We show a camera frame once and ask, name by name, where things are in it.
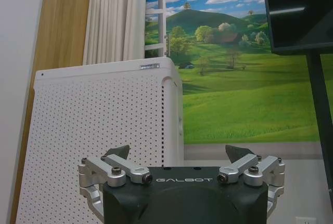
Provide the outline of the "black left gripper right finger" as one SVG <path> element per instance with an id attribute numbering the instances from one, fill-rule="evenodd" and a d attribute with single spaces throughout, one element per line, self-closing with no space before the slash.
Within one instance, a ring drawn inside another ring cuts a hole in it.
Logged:
<path id="1" fill-rule="evenodd" d="M 226 154 L 231 162 L 220 167 L 217 181 L 223 185 L 236 183 L 243 176 L 248 186 L 268 185 L 267 214 L 271 215 L 277 204 L 277 198 L 284 193 L 285 163 L 279 157 L 262 158 L 247 148 L 226 145 Z"/>

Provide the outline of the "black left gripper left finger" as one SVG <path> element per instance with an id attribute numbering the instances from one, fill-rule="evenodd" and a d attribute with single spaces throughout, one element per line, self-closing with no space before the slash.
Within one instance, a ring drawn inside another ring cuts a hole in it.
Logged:
<path id="1" fill-rule="evenodd" d="M 127 160 L 130 146 L 109 149 L 100 158 L 85 157 L 78 165 L 80 195 L 87 199 L 90 210 L 97 218 L 104 218 L 103 201 L 100 196 L 104 183 L 113 188 L 122 187 L 126 180 L 140 185 L 152 182 L 148 167 Z"/>

